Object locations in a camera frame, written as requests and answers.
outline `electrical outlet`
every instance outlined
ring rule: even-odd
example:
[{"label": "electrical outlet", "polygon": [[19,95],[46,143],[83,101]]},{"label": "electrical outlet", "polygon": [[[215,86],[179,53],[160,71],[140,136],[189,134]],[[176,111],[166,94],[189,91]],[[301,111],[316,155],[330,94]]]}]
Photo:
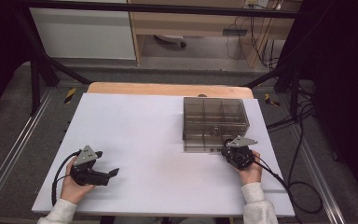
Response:
[{"label": "electrical outlet", "polygon": [[245,5],[258,5],[259,0],[246,0]]},{"label": "electrical outlet", "polygon": [[261,7],[267,7],[267,4],[269,3],[269,0],[258,0],[257,4]]}]

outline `wrist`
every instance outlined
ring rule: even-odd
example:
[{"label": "wrist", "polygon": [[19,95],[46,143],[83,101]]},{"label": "wrist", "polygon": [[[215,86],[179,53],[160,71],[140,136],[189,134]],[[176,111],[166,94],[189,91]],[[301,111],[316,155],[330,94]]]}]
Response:
[{"label": "wrist", "polygon": [[77,194],[70,194],[70,195],[62,194],[60,198],[70,203],[78,204],[82,200],[83,196]]},{"label": "wrist", "polygon": [[251,184],[251,183],[261,183],[260,175],[250,175],[247,171],[240,171],[239,173],[241,183],[243,185]]}]

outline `hand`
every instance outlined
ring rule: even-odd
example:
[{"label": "hand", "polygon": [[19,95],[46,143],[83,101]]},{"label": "hand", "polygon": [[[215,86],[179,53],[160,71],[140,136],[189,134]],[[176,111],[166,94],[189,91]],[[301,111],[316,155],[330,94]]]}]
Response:
[{"label": "hand", "polygon": [[[260,162],[260,153],[252,150],[252,153],[255,155],[255,161]],[[245,170],[238,171],[240,174],[241,182],[243,185],[261,182],[261,172],[263,168],[261,166],[252,163]]]},{"label": "hand", "polygon": [[71,168],[75,160],[76,157],[74,157],[66,165],[66,172],[65,172],[66,177],[62,183],[61,199],[64,199],[71,203],[78,204],[88,192],[95,189],[95,185],[80,186],[70,176]]}]

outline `gray carpet floor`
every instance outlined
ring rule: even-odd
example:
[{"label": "gray carpet floor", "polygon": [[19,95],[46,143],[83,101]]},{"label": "gray carpet floor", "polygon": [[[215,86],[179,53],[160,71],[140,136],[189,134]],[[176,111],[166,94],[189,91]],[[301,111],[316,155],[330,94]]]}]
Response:
[{"label": "gray carpet floor", "polygon": [[[137,69],[77,69],[82,76],[97,81],[117,82],[154,82],[181,84],[221,84],[238,86],[247,83],[252,76],[244,77],[236,72],[209,72],[208,74],[193,71],[142,70]],[[60,75],[64,81],[71,78]],[[60,142],[69,127],[68,121],[75,114],[81,93],[87,86],[77,87],[70,104],[63,101],[70,86],[63,85],[55,89],[51,101],[37,124],[31,138],[11,172],[6,184],[0,191],[0,217],[37,220],[41,214],[31,211],[37,189],[43,184]],[[264,91],[255,89],[255,98],[259,100],[266,124],[286,117],[282,106],[265,103]],[[276,94],[270,92],[273,101],[279,101]],[[0,165],[6,154],[15,143],[31,111],[30,72],[27,66],[18,69],[6,92],[0,100]],[[305,138],[312,154],[317,159],[326,181],[332,190],[339,208],[347,223],[358,223],[358,184],[345,162],[334,161],[332,151],[317,117],[304,120]],[[275,154],[284,178],[287,178],[293,160],[297,140],[293,130],[288,127],[270,134]],[[293,172],[293,180],[304,181],[312,185],[309,171],[299,154]],[[294,187],[296,201],[302,206],[313,209],[317,206],[315,194],[302,186]],[[324,210],[318,214],[306,214],[296,209],[296,214],[304,223],[329,223]],[[97,220],[98,217],[76,217],[76,220]],[[281,223],[296,223],[294,218],[282,218]]]}]

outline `person's arm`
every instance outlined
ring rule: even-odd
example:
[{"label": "person's arm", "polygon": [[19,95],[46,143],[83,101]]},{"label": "person's arm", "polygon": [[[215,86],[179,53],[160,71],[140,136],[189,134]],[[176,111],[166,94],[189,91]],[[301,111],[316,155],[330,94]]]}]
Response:
[{"label": "person's arm", "polygon": [[41,217],[38,224],[70,223],[74,217],[77,204],[83,197],[95,188],[95,185],[79,186],[70,176],[72,165],[76,158],[66,165],[65,179],[62,183],[60,199],[54,204],[51,212],[46,217]]},{"label": "person's arm", "polygon": [[[255,160],[260,162],[260,154],[253,151]],[[262,168],[253,163],[245,170],[239,171],[241,182],[243,184],[241,190],[245,198],[246,205],[243,207],[243,223],[278,223],[275,215],[274,207],[270,201],[264,196],[261,189],[261,173]]]}]

